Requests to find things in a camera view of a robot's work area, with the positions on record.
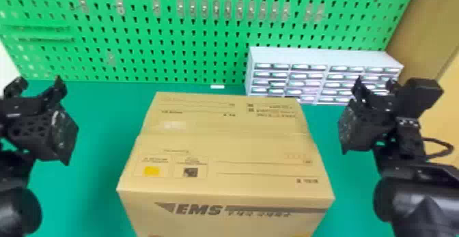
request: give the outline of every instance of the cable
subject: cable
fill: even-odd
[[[426,159],[427,160],[430,160],[432,158],[438,158],[438,157],[442,157],[442,156],[447,156],[447,155],[450,155],[451,153],[453,153],[453,151],[454,151],[454,146],[449,144],[449,143],[447,143],[447,142],[440,141],[440,140],[435,139],[435,138],[423,138],[423,140],[439,144],[439,145],[444,146],[446,148],[445,150],[442,150],[441,152],[436,152],[436,153],[433,153],[433,154],[426,155]]]

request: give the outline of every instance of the green pegboard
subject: green pegboard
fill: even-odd
[[[0,36],[28,79],[241,84],[249,46],[383,50],[409,1],[0,0]]]

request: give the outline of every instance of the ems logo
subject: ems logo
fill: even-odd
[[[200,214],[217,216],[257,216],[257,217],[290,217],[293,214],[325,213],[324,208],[291,208],[239,205],[176,204],[155,202],[156,205],[173,214]]]

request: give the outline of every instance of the white wall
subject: white wall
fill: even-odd
[[[0,42],[0,96],[3,95],[3,88],[17,76],[19,76],[19,72]]]

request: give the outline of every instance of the green table surface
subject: green table surface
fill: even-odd
[[[51,82],[31,81],[26,95]],[[158,91],[244,95],[243,86],[146,83],[68,83],[63,104],[80,127],[70,166],[37,162],[29,188],[38,196],[40,236],[135,236],[115,191],[143,117]],[[379,176],[371,153],[342,155],[337,120],[343,107],[303,105],[336,196],[314,236],[393,236],[373,212]]]

